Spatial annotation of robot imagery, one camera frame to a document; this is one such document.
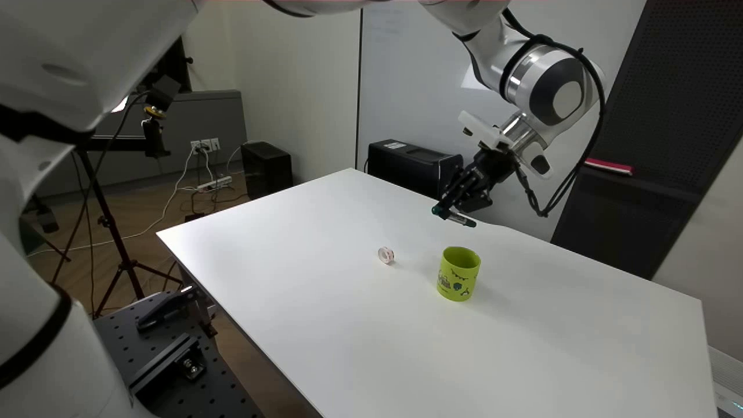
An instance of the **green cup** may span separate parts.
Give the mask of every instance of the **green cup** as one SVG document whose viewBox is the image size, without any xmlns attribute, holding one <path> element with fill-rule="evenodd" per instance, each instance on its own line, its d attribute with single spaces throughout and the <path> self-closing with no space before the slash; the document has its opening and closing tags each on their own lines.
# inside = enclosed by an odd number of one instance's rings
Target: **green cup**
<svg viewBox="0 0 743 418">
<path fill-rule="evenodd" d="M 449 247 L 440 266 L 440 292 L 454 302 L 468 302 L 480 272 L 480 255 L 465 247 Z"/>
</svg>

